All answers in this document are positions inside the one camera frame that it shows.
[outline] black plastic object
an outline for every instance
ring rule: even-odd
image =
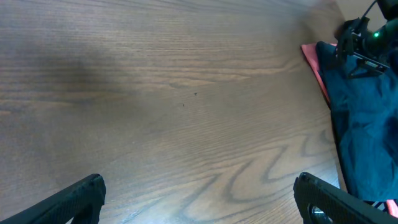
[[[398,3],[396,0],[377,0],[384,18],[388,21],[398,16]]]
[[[398,223],[388,213],[306,172],[296,178],[293,190],[304,223]]]
[[[72,224],[98,223],[105,193],[102,176],[91,174],[0,224],[64,224],[71,218]]]

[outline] dark blue cloth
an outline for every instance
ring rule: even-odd
[[[361,200],[397,199],[397,75],[388,70],[378,77],[348,79],[345,71],[356,66],[355,58],[348,57],[345,68],[327,70],[334,51],[332,45],[317,44],[348,192]]]

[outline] wooden table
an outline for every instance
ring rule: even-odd
[[[301,171],[338,185],[300,51],[329,0],[2,0],[0,220],[92,174],[100,223],[302,223]]]

